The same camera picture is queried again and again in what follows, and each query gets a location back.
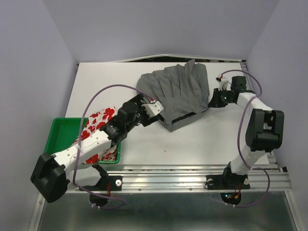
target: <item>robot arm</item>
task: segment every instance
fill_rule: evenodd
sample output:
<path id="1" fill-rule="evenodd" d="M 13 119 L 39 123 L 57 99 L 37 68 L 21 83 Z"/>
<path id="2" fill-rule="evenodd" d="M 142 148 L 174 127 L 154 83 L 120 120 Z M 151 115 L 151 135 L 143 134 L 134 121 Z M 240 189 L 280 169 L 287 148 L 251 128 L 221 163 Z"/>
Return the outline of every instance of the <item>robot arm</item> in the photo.
<path id="1" fill-rule="evenodd" d="M 219 88 L 214 94 L 209 107 L 225 107 L 229 103 L 236 103 L 241 108 L 248 108 L 246 114 L 250 116 L 245 135 L 245 146 L 240 155 L 229 162 L 222 175 L 208 175 L 205 187 L 209 190 L 249 189 L 248 171 L 265 153 L 281 146 L 283 135 L 284 114 L 282 111 L 272 110 L 260 101 L 251 90 L 246 89 L 244 76 L 232 78 L 231 90 L 226 90 L 226 80 L 217 78 Z"/>
<path id="2" fill-rule="evenodd" d="M 157 121 L 162 110 L 163 107 L 160 102 L 147 104 L 142 94 L 135 96 L 123 104 L 116 116 L 82 141 L 81 147 L 75 144 L 53 155 L 42 154 L 33 170 L 32 183 L 47 202 L 56 201 L 66 192 L 68 186 L 72 186 L 71 173 L 75 167 L 78 149 L 80 149 L 78 163 L 82 164 L 96 153 L 107 150 L 123 141 L 135 126 L 142 124 L 145 127 Z M 97 178 L 93 177 L 95 169 L 81 170 L 83 174 L 77 181 L 81 185 L 84 185 L 84 183 L 91 185 L 89 180 L 92 181 L 92 184 L 97 183 L 103 177 L 101 169 L 97 168 L 97 170 L 100 174 L 100 176 L 97 174 Z"/>

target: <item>folded cloth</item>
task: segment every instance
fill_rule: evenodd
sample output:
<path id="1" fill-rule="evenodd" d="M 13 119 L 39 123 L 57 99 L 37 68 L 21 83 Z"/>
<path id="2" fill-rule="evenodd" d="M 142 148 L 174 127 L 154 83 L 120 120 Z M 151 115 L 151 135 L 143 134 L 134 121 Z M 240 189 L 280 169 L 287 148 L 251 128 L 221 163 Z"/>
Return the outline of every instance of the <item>folded cloth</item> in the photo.
<path id="1" fill-rule="evenodd" d="M 200 119 L 208 110 L 209 86 L 206 66 L 192 59 L 185 66 L 176 65 L 144 74 L 137 88 L 161 102 L 163 126 L 175 131 Z"/>
<path id="2" fill-rule="evenodd" d="M 85 140 L 87 137 L 92 135 L 96 130 L 98 130 L 101 126 L 105 125 L 113 116 L 116 115 L 116 108 L 110 107 L 106 109 L 102 109 L 90 115 L 85 127 L 81 133 L 81 140 Z M 74 140 L 73 145 L 78 143 L 78 137 Z M 108 150 L 105 150 L 101 153 L 95 154 L 90 159 L 86 160 L 86 164 L 95 164 L 99 160 L 102 161 L 110 161 L 116 160 L 117 158 L 117 146 L 114 146 Z"/>

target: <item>red flower print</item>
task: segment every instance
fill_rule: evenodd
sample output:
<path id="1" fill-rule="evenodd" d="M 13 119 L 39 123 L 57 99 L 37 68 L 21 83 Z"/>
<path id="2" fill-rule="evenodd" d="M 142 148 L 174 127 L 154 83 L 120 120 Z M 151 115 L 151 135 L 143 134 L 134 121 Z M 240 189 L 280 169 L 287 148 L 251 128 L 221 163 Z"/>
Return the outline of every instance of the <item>red flower print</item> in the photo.
<path id="1" fill-rule="evenodd" d="M 89 125 L 89 120 L 87 120 L 87 123 L 86 123 L 86 125 L 85 125 L 85 128 L 86 128 L 88 125 Z"/>
<path id="2" fill-rule="evenodd" d="M 103 119 L 111 120 L 112 115 L 115 113 L 115 110 L 112 108 L 107 108 L 104 112 Z"/>
<path id="3" fill-rule="evenodd" d="M 87 164 L 95 164 L 98 161 L 98 154 L 95 154 L 90 159 L 86 160 Z"/>
<path id="4" fill-rule="evenodd" d="M 101 126 L 104 126 L 106 123 L 105 122 L 101 122 L 96 126 L 96 129 L 100 129 Z"/>
<path id="5" fill-rule="evenodd" d="M 83 131 L 81 134 L 81 140 L 83 141 L 89 136 L 90 136 L 90 133 L 88 133 L 87 131 Z"/>
<path id="6" fill-rule="evenodd" d="M 99 114 L 100 112 L 97 112 L 97 113 L 92 114 L 90 117 L 95 118 L 95 117 L 98 117 Z"/>
<path id="7" fill-rule="evenodd" d="M 88 129 L 89 129 L 91 132 L 94 132 L 94 131 L 95 131 L 95 126 L 90 126 L 90 127 L 88 127 Z"/>

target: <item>gray floor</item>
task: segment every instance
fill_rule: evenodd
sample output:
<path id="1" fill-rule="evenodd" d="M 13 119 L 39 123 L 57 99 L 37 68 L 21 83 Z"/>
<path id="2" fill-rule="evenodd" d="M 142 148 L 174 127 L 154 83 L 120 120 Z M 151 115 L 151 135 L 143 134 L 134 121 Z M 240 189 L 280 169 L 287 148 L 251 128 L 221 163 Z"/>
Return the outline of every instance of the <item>gray floor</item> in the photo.
<path id="1" fill-rule="evenodd" d="M 243 193 L 241 204 L 262 193 Z M 40 231 L 293 231 L 285 194 L 271 192 L 260 204 L 232 208 L 204 194 L 120 195 L 127 205 L 117 210 L 91 208 L 87 194 L 66 194 L 45 204 Z M 213 198 L 220 198 L 218 193 Z"/>

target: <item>cable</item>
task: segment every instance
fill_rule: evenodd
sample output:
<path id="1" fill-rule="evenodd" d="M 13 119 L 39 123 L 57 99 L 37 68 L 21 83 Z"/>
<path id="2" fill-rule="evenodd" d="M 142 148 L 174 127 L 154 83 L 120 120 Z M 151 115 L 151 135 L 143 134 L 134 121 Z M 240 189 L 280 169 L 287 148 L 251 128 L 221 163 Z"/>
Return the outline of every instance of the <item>cable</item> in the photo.
<path id="1" fill-rule="evenodd" d="M 76 174 L 77 174 L 77 168 L 78 168 L 78 162 L 79 162 L 79 157 L 80 157 L 80 147 L 81 147 L 81 132 L 83 130 L 83 121 L 84 121 L 84 118 L 86 116 L 86 113 L 88 111 L 88 108 L 90 107 L 91 103 L 93 102 L 93 100 L 96 98 L 96 96 L 98 96 L 101 92 L 103 92 L 104 90 L 108 89 L 108 88 L 113 88 L 113 87 L 124 87 L 124 88 L 129 88 L 129 89 L 132 89 L 132 90 L 135 90 L 143 95 L 145 95 L 146 97 L 148 97 L 149 99 L 153 99 L 151 96 L 149 96 L 148 94 L 146 94 L 145 92 L 141 91 L 141 90 L 138 90 L 134 87 L 131 87 L 131 86 L 127 86 L 127 85 L 124 85 L 124 84 L 113 84 L 113 85 L 110 85 L 110 86 L 107 86 L 101 90 L 99 90 L 93 97 L 92 99 L 90 100 L 90 102 L 88 103 L 85 111 L 83 112 L 83 115 L 81 117 L 81 121 L 80 121 L 80 126 L 79 126 L 79 135 L 78 135 L 78 150 L 77 150 L 77 156 L 76 156 L 76 161 L 75 161 L 75 167 L 74 167 L 74 174 L 73 174 L 73 184 L 80 188 L 81 190 L 83 191 L 86 191 L 87 193 L 89 194 L 92 194 L 94 196 L 97 196 L 97 197 L 100 197 L 100 198 L 104 198 L 104 199 L 110 199 L 110 200 L 117 200 L 117 201 L 121 201 L 122 203 L 119 204 L 119 205 L 116 205 L 114 207 L 107 207 L 107 208 L 104 208 L 104 207 L 98 207 L 98 209 L 115 209 L 115 208 L 120 208 L 121 206 L 123 206 L 126 202 L 124 199 L 122 198 L 117 198 L 117 197 L 110 197 L 110 196 L 104 196 L 104 195 L 100 195 L 98 193 L 94 193 L 90 190 L 87 190 L 85 188 L 83 188 L 82 186 L 78 185 L 76 183 Z"/>
<path id="2" fill-rule="evenodd" d="M 246 72 L 246 71 L 234 69 L 234 70 L 229 70 L 229 71 L 225 71 L 225 72 L 221 73 L 221 76 L 223 76 L 223 74 L 225 74 L 225 73 L 233 72 L 233 71 L 243 72 L 243 73 L 249 75 L 251 78 L 253 78 L 253 79 L 256 81 L 256 83 L 258 84 L 259 89 L 260 89 L 260 93 L 259 93 L 259 95 L 257 95 L 257 97 L 259 97 L 259 96 L 262 95 L 262 87 L 261 87 L 261 84 L 259 83 L 259 81 L 258 81 L 252 74 L 250 74 L 250 73 L 248 73 L 248 72 Z M 244 111 L 243 111 L 243 114 L 242 114 L 242 118 L 241 118 L 241 122 L 240 122 L 240 125 L 239 125 L 239 130 L 238 130 L 238 132 L 237 132 L 237 150 L 238 150 L 238 152 L 239 152 L 239 155 L 240 155 L 240 157 L 241 157 L 243 163 L 246 165 L 246 167 L 247 167 L 248 169 L 251 169 L 251 167 L 250 167 L 250 166 L 248 165 L 248 163 L 245 161 L 245 159 L 244 159 L 244 157 L 243 157 L 243 154 L 242 154 L 242 152 L 241 152 L 241 148 L 240 148 L 240 137 L 241 137 L 241 130 L 242 130 L 242 126 L 243 126 L 245 114 L 246 114 L 246 112 L 247 112 L 247 109 L 248 109 L 250 103 L 251 103 L 255 98 L 256 98 L 256 96 L 252 97 L 252 98 L 248 101 L 248 103 L 246 104 L 246 107 L 244 108 Z M 267 173 L 267 171 L 266 171 L 265 169 L 263 169 L 263 168 L 261 168 L 261 167 L 255 167 L 255 168 L 253 168 L 253 170 L 262 170 L 262 171 L 264 171 L 264 173 L 266 174 L 266 176 L 267 176 L 267 178 L 268 178 L 268 186 L 267 186 L 267 188 L 266 188 L 266 190 L 265 190 L 265 193 L 262 195 L 262 197 L 261 197 L 259 200 L 255 201 L 255 202 L 252 202 L 252 203 L 250 203 L 250 204 L 246 204 L 246 205 L 231 205 L 231 204 L 230 204 L 231 206 L 233 206 L 233 207 L 238 207 L 238 208 L 251 207 L 251 206 L 254 206 L 254 205 L 258 204 L 259 202 L 261 202 L 261 201 L 267 196 L 267 194 L 268 194 L 268 192 L 269 192 L 269 189 L 270 189 L 270 176 L 269 176 L 269 174 Z M 226 204 L 226 205 L 227 205 L 227 203 L 223 203 L 223 202 L 218 201 L 218 200 L 215 200 L 215 199 L 213 199 L 213 200 L 214 200 L 214 201 L 217 201 L 217 202 L 219 202 L 219 203 L 221 203 L 221 204 Z"/>

